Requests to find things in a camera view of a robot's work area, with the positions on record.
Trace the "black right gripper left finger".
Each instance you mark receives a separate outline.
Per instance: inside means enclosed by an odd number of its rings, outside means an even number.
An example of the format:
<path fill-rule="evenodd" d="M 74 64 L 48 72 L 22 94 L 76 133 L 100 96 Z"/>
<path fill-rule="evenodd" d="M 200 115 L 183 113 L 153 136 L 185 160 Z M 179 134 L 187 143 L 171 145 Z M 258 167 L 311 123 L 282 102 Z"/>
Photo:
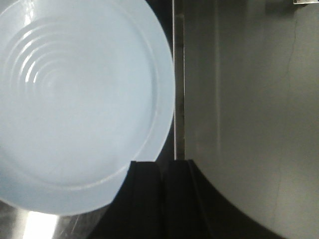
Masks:
<path fill-rule="evenodd" d="M 155 162 L 131 162 L 127 176 L 93 239 L 162 238 L 161 174 Z"/>

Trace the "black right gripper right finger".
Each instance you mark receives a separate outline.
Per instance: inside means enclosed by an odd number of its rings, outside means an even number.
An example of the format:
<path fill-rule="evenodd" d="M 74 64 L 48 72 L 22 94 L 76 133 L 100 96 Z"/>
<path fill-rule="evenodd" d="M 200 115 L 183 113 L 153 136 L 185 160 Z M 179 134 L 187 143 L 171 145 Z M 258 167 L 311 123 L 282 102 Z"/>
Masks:
<path fill-rule="evenodd" d="M 175 160 L 165 178 L 169 239 L 279 239 L 223 197 L 192 160 Z"/>

